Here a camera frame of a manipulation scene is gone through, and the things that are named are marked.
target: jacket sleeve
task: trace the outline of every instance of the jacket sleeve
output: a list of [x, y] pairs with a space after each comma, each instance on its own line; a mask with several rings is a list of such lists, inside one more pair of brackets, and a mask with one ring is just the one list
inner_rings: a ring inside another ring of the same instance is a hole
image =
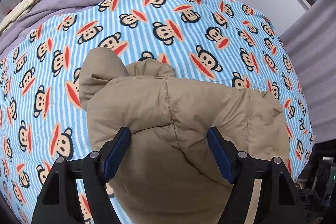
[[144, 61], [133, 62], [126, 66], [129, 76], [148, 75], [154, 77], [176, 77], [175, 69], [167, 63], [147, 58]]
[[119, 57], [110, 49], [98, 47], [90, 50], [79, 76], [79, 100], [86, 111], [88, 101], [108, 82], [128, 76]]

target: silver bolt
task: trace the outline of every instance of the silver bolt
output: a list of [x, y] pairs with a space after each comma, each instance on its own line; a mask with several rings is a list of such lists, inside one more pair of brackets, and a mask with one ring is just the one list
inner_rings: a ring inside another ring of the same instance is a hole
[[58, 164], [61, 164], [63, 161], [64, 161], [64, 158], [63, 158], [63, 157], [59, 157], [59, 158], [56, 159], [56, 162], [57, 162]]
[[95, 158], [98, 157], [98, 155], [99, 155], [99, 153], [97, 151], [93, 151], [93, 152], [90, 153], [90, 158], [95, 159]]
[[273, 160], [276, 164], [280, 164], [282, 162], [282, 160], [279, 157], [275, 157]]
[[242, 158], [242, 159], [244, 159], [244, 158], [246, 158], [246, 157], [247, 157], [247, 153], [246, 153], [246, 152], [244, 152], [244, 151], [239, 151], [239, 152], [238, 152], [238, 156], [239, 156], [239, 158]]

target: bed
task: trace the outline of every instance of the bed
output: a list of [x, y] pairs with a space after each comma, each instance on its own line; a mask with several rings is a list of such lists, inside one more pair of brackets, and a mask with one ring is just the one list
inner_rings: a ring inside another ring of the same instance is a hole
[[[58, 155], [74, 160], [91, 151], [78, 78], [91, 48], [112, 49], [107, 38], [125, 64], [150, 56], [170, 63], [178, 77], [268, 90], [284, 107], [294, 180], [307, 163], [315, 135], [300, 83], [270, 20], [244, 0], [153, 1], [41, 0], [1, 35], [0, 192], [20, 221], [31, 222]], [[196, 18], [188, 20], [190, 11]], [[154, 31], [162, 26], [174, 39]], [[200, 65], [201, 50], [216, 66]], [[78, 192], [84, 218], [92, 222], [81, 183]], [[115, 198], [111, 202], [121, 222], [131, 223]]]

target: blue gripper pad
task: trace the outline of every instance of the blue gripper pad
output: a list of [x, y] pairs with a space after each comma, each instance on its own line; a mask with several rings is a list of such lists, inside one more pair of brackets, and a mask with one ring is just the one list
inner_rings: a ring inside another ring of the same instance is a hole
[[229, 183], [233, 184], [235, 180], [235, 176], [233, 175], [231, 171], [231, 161], [227, 154], [224, 151], [224, 148], [222, 147], [220, 141], [218, 140], [214, 129], [210, 128], [208, 130], [208, 145], [210, 147], [210, 150], [215, 157], [216, 163], [218, 165], [218, 168], [222, 174], [222, 177], [225, 178]]
[[131, 132], [127, 127], [122, 127], [113, 140], [103, 145], [100, 150], [100, 152], [102, 150], [105, 152], [102, 153], [100, 158], [103, 179], [110, 180], [114, 178], [130, 143]]

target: tan puffer jacket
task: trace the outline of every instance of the tan puffer jacket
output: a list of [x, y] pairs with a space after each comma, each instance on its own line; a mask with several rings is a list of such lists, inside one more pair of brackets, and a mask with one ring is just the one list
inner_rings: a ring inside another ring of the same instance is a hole
[[132, 133], [109, 183], [135, 224], [217, 223], [232, 187], [208, 147], [211, 126], [254, 158], [288, 158], [283, 107], [269, 92], [175, 78], [151, 58], [125, 67], [103, 47], [88, 54], [79, 85], [93, 150], [122, 126]]

